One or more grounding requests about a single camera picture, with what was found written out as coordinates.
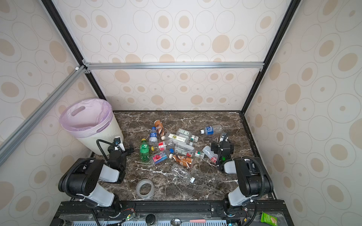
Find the clear bottle red cap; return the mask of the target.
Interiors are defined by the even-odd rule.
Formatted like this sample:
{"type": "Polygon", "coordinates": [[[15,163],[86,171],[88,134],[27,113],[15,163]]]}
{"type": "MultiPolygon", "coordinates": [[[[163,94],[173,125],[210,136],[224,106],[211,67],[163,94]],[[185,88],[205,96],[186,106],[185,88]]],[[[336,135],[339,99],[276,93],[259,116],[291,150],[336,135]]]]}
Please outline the clear bottle red cap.
{"type": "Polygon", "coordinates": [[[212,163],[216,164],[218,155],[211,150],[210,146],[205,146],[202,152],[210,159],[212,163]]]}

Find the clear bottle blue label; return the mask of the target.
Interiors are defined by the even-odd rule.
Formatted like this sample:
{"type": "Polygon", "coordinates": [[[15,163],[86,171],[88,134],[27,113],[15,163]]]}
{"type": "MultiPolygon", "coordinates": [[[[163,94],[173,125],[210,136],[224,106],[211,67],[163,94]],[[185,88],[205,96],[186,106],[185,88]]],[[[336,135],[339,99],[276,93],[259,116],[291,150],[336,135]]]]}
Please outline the clear bottle blue label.
{"type": "Polygon", "coordinates": [[[200,133],[205,135],[220,134],[222,133],[222,126],[221,125],[207,126],[204,129],[201,129],[200,133]]]}

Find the clear bottle green label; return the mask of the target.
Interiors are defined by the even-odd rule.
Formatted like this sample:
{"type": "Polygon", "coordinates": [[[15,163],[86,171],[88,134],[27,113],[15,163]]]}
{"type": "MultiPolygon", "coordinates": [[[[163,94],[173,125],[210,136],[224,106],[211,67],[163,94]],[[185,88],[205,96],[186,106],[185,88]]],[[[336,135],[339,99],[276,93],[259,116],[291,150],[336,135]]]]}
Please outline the clear bottle green label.
{"type": "Polygon", "coordinates": [[[198,136],[193,135],[190,131],[179,128],[176,132],[177,136],[188,138],[191,142],[198,142],[198,136]]]}

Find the frosted bottle kiwi label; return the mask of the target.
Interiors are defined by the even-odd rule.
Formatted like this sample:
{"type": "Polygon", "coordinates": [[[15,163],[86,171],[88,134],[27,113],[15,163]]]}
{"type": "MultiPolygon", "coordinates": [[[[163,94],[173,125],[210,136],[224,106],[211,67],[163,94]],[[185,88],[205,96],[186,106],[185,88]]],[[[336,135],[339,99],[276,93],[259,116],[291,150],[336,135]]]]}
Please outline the frosted bottle kiwi label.
{"type": "Polygon", "coordinates": [[[166,133],[166,139],[170,139],[172,140],[175,144],[176,143],[184,143],[184,144],[189,144],[190,140],[188,137],[182,137],[176,134],[172,134],[172,133],[166,133]]]}

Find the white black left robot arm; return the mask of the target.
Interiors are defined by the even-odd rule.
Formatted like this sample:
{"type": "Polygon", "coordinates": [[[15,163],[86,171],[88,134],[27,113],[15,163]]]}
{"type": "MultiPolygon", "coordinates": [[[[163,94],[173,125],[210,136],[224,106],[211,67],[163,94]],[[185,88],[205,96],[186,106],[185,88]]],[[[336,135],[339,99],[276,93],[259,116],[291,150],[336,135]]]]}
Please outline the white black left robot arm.
{"type": "Polygon", "coordinates": [[[99,181],[122,183],[127,156],[134,153],[134,146],[131,143],[124,147],[120,137],[115,137],[112,143],[97,139],[96,145],[104,158],[78,159],[59,180],[58,189],[91,207],[116,209],[120,206],[119,198],[103,188],[99,181]]]}

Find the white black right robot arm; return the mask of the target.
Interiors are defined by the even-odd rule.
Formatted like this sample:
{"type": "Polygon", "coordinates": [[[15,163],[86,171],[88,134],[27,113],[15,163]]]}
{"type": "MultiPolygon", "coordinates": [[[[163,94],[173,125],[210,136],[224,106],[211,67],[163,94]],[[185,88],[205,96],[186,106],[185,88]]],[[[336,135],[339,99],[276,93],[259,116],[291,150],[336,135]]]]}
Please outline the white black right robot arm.
{"type": "Polygon", "coordinates": [[[224,199],[226,209],[246,206],[273,191],[273,182],[261,158],[232,158],[233,152],[234,145],[230,141],[223,140],[211,144],[211,153],[215,155],[212,160],[218,170],[237,176],[237,188],[229,192],[224,199]]]}

